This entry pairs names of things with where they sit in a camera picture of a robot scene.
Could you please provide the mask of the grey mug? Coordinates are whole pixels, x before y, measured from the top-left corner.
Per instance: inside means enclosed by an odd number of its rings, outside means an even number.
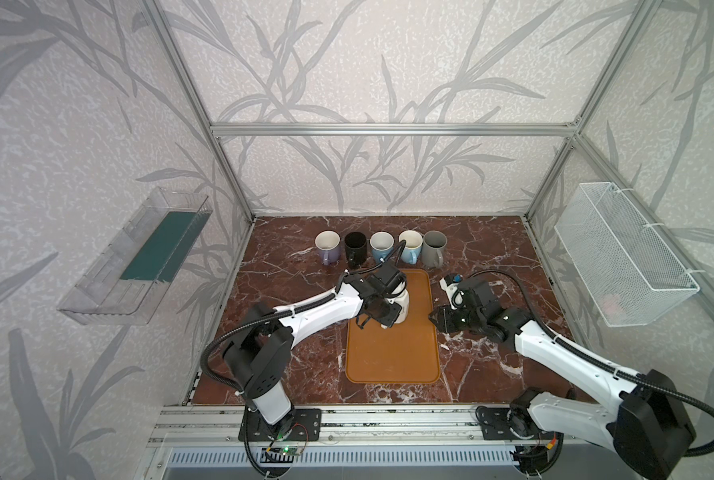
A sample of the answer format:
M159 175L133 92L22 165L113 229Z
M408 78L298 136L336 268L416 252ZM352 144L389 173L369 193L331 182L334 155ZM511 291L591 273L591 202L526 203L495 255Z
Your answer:
M432 230L425 233L421 258L426 268L434 269L443 266L447 242L446 235L440 231Z

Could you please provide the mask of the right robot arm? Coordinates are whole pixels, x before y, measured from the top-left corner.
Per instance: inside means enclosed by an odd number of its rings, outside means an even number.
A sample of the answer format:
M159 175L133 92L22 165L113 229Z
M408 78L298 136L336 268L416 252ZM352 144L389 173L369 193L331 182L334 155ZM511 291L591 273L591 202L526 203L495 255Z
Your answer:
M476 409L484 437L552 433L560 444L569 435L615 452L646 479L666 479L682 458L714 452L714 408L678 392L668 376L609 361L550 329L530 307L503 307L484 279L447 275L440 286L449 302L429 316L439 331L468 331L508 346L592 399L528 388L508 408Z

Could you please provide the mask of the small blue mug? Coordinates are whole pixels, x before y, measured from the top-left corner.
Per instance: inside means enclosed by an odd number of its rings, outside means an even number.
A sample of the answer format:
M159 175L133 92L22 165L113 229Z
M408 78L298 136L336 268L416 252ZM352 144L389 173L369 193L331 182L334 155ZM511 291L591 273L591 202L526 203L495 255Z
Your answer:
M379 231L370 237L369 244L374 262L380 264L384 262L393 251L394 237L388 232Z

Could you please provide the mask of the black mug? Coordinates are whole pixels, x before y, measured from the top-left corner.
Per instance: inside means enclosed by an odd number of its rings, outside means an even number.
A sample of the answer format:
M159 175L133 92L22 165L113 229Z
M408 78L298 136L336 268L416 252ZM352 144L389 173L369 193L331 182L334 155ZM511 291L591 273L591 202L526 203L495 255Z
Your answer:
M367 237L364 233L354 231L344 238L344 249L349 270L356 270L367 261Z

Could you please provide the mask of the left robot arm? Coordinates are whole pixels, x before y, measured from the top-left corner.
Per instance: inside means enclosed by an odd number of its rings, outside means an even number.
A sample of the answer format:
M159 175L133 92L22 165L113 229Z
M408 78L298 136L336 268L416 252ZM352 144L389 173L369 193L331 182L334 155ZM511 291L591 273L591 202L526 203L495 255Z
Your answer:
M407 317L406 274L390 262L343 272L335 286L293 304L258 303L241 324L209 343L200 356L203 376L234 390L248 416L257 414L275 440L294 429L295 408L281 379L293 349L308 337L363 317L389 329Z

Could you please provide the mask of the large light blue mug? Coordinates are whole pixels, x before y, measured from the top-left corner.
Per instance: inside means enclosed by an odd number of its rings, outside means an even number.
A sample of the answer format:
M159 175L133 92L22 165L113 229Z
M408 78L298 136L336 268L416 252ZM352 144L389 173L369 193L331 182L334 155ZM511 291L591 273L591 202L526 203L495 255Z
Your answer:
M415 230L405 230L399 235L399 241L405 242L400 259L408 265L416 265L423 248L423 235Z

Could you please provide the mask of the white faceted mug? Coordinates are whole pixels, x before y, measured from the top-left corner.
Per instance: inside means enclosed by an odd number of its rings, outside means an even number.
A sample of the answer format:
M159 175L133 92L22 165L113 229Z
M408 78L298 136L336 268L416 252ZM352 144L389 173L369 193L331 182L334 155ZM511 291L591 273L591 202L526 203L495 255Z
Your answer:
M407 291L407 283L401 283L387 299L387 302L392 307L398 308L396 318L392 322L392 326L401 324L405 321L408 315L410 295Z

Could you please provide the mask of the lavender purple mug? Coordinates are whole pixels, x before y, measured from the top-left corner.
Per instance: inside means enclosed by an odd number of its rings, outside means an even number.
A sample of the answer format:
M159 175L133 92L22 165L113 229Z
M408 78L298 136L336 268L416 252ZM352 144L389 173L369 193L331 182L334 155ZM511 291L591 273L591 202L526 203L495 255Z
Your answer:
M322 231L315 237L315 247L323 266L334 265L339 261L341 237L332 230Z

